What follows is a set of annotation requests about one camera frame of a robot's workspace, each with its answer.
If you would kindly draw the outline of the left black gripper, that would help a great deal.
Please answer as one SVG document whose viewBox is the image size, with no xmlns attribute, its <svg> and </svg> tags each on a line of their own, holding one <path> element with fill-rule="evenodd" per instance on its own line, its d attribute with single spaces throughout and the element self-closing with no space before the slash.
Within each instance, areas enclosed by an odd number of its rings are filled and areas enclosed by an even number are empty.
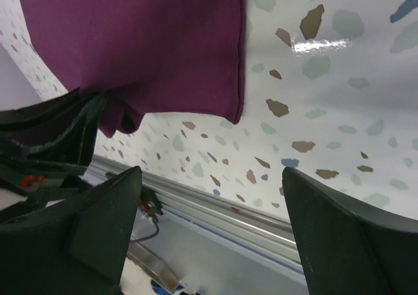
<svg viewBox="0 0 418 295">
<path fill-rule="evenodd" d="M 91 185 L 82 176 L 106 102 L 104 93 L 71 91 L 1 112 L 1 186 L 31 204 L 63 200 L 1 225 L 2 272 L 48 274 L 81 264 L 119 283 L 142 170 L 129 168 L 85 191 Z"/>
</svg>

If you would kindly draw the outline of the purple cloth mat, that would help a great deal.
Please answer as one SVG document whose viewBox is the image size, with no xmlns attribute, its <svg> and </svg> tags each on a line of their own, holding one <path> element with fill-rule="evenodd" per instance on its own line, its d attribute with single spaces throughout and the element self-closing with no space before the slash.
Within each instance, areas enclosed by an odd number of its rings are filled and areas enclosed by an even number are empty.
<svg viewBox="0 0 418 295">
<path fill-rule="evenodd" d="M 246 0 L 20 0 L 31 43 L 68 90 L 106 91 L 101 131 L 135 132 L 147 113 L 238 123 Z"/>
</svg>

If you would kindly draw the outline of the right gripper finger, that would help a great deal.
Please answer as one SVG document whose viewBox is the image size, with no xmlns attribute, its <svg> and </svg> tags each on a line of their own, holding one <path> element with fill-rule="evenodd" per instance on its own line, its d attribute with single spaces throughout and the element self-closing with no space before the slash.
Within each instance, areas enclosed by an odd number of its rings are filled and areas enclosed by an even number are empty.
<svg viewBox="0 0 418 295">
<path fill-rule="evenodd" d="M 416 294 L 417 221 L 285 168 L 282 186 L 310 294 Z"/>
</svg>

